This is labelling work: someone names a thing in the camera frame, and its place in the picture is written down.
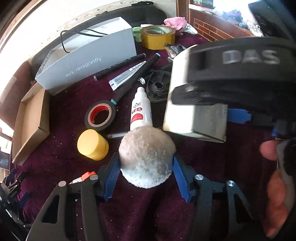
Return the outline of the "person right hand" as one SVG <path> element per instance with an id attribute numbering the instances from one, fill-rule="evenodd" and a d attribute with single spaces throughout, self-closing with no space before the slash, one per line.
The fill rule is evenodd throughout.
<path id="1" fill-rule="evenodd" d="M 271 161 L 278 161 L 276 145 L 278 141 L 270 140 L 260 145 L 262 156 Z M 273 237 L 282 227 L 288 217 L 288 210 L 284 204 L 287 189 L 281 178 L 281 171 L 276 170 L 267 184 L 267 208 L 266 218 L 263 222 L 264 231 L 267 237 Z"/>

